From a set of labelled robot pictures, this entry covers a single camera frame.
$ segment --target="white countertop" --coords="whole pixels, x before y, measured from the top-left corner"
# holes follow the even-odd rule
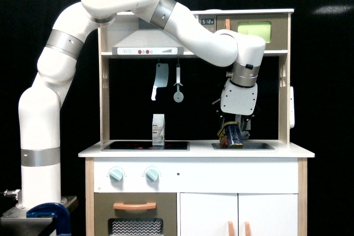
[[[244,140],[243,142],[266,143],[274,150],[215,150],[212,143],[218,140],[191,140],[189,150],[133,150],[101,151],[117,140],[97,144],[79,153],[81,158],[313,158],[315,154],[293,143],[284,144],[280,140]]]

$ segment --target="cabinet handle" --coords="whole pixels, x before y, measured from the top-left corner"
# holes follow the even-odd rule
[[[229,236],[234,236],[232,221],[229,221],[229,222],[228,222],[228,235],[229,235]]]
[[[115,203],[113,205],[114,209],[119,210],[144,210],[144,209],[155,209],[156,203],[146,203],[146,204],[124,204]]]
[[[231,30],[230,19],[225,19],[225,29]]]
[[[244,223],[244,226],[246,227],[246,236],[251,236],[251,229],[249,228],[249,222],[246,221]]]

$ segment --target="digital clock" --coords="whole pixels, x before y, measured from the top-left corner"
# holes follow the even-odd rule
[[[202,19],[201,20],[201,25],[213,25],[214,24],[214,19]]]

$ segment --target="canned food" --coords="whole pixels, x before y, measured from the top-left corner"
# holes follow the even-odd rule
[[[217,135],[221,149],[240,149],[243,147],[238,122],[224,123]]]

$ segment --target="blue clamp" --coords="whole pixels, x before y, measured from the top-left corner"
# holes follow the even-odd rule
[[[31,208],[27,214],[27,218],[53,217],[56,224],[57,236],[71,236],[70,213],[59,203],[39,204]]]

